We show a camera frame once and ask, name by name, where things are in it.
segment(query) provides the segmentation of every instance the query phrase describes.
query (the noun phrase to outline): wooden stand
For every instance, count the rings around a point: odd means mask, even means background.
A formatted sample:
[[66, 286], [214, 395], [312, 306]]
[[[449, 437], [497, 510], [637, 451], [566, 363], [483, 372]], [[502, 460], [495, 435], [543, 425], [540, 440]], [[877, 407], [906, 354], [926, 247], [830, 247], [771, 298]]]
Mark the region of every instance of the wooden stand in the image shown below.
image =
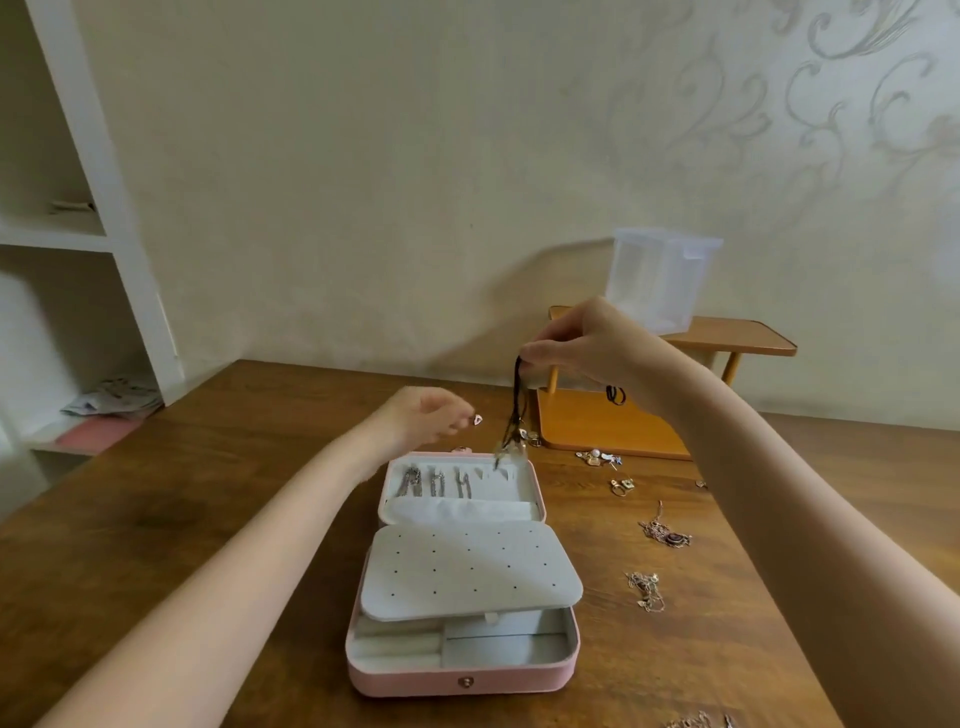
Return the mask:
[[[563, 316], [569, 306], [550, 307], [550, 320]], [[794, 356], [796, 345], [759, 321], [694, 316], [685, 333], [664, 336], [678, 349], [704, 354], [709, 361], [728, 352], [721, 378], [733, 382], [745, 353]], [[537, 391], [540, 437], [557, 449], [600, 448], [621, 455], [648, 455], [690, 460], [684, 443], [664, 420], [638, 409], [631, 401], [615, 406], [603, 392], [557, 389], [560, 372], [550, 370], [546, 389]]]

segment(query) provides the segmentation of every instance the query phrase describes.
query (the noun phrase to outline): chain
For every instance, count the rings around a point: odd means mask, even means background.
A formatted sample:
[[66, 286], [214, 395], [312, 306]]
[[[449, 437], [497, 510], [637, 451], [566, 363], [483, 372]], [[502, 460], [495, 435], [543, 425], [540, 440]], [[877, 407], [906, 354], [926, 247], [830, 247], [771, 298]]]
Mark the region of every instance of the chain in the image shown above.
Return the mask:
[[663, 601], [663, 597], [660, 596], [660, 589], [657, 587], [660, 578], [656, 574], [648, 575], [634, 571], [623, 575], [627, 577], [627, 583], [640, 592], [643, 599], [638, 601], [637, 604], [643, 607], [645, 611], [657, 613], [666, 609], [666, 602]]
[[644, 521], [638, 522], [640, 528], [643, 529], [643, 533], [648, 539], [659, 541], [664, 546], [670, 546], [671, 548], [689, 546], [690, 542], [693, 541], [692, 536], [687, 536], [685, 533], [674, 533], [660, 522], [660, 517], [663, 515], [663, 501], [658, 500], [657, 503], [659, 504], [657, 507], [657, 516], [649, 523]]

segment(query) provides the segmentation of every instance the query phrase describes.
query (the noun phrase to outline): pink jewelry box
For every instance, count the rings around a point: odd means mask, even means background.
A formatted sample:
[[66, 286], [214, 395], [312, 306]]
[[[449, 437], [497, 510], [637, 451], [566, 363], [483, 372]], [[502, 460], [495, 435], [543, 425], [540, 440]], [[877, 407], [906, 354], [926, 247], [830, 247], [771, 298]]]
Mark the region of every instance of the pink jewelry box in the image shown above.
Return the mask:
[[[346, 640], [364, 695], [550, 692], [572, 676], [583, 585], [544, 523], [533, 465], [493, 463], [411, 452], [388, 466]], [[411, 466], [420, 495], [399, 495]]]

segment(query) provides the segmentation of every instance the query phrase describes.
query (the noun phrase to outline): charm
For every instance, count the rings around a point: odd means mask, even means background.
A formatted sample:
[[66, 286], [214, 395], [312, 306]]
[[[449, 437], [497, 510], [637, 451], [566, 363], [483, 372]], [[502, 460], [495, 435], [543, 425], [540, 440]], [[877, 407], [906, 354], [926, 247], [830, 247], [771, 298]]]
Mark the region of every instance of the charm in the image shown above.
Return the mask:
[[663, 515], [663, 501], [657, 501], [659, 504], [657, 508], [656, 517], [649, 523], [639, 521], [640, 528], [643, 529], [643, 533], [648, 539], [653, 539], [654, 541], [659, 541], [664, 546], [670, 546], [671, 548], [683, 548], [684, 546], [689, 546], [690, 542], [693, 541], [692, 536], [687, 536], [684, 533], [674, 533], [667, 526], [663, 525], [660, 522], [660, 516]]
[[616, 466], [623, 465], [623, 458], [619, 455], [612, 455], [608, 452], [601, 452], [599, 449], [594, 448], [589, 452], [578, 452], [577, 457], [583, 460], [588, 465], [593, 468], [598, 468], [601, 465], [609, 464], [614, 470], [617, 469]]
[[615, 496], [626, 497], [635, 488], [634, 481], [632, 478], [624, 478], [623, 480], [610, 481], [610, 490]]
[[579, 457], [581, 460], [583, 460], [585, 463], [587, 463], [591, 467], [599, 468], [601, 465], [603, 465], [603, 460], [600, 459], [599, 452], [600, 450], [598, 449], [591, 450], [590, 452], [578, 452], [577, 457]]
[[656, 574], [648, 575], [634, 571], [623, 575], [627, 577], [627, 583], [636, 588], [643, 597], [637, 602], [637, 605], [643, 607], [644, 611], [655, 614], [666, 609], [666, 602], [660, 596], [660, 589], [657, 586], [660, 583], [660, 578]]
[[522, 429], [520, 431], [520, 437], [522, 437], [533, 448], [541, 448], [543, 446], [543, 441], [540, 439], [540, 436], [537, 432], [528, 432], [527, 430]]

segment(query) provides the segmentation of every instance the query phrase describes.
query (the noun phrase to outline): black cord necklace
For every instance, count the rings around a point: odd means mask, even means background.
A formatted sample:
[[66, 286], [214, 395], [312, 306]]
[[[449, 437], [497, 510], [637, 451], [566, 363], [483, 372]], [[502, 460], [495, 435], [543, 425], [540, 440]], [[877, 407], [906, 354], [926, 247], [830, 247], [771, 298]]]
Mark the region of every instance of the black cord necklace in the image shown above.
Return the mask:
[[527, 414], [529, 395], [523, 388], [523, 382], [520, 381], [520, 364], [522, 363], [523, 360], [518, 356], [514, 363], [514, 409], [510, 413], [510, 419], [507, 420], [507, 429], [504, 430], [503, 440], [500, 442], [500, 453], [504, 452], [511, 443], [520, 444], [523, 442], [523, 437], [520, 435], [520, 425], [522, 425], [523, 418]]
[[619, 407], [627, 401], [627, 393], [623, 391], [623, 387], [614, 387], [612, 384], [608, 384], [607, 401]]

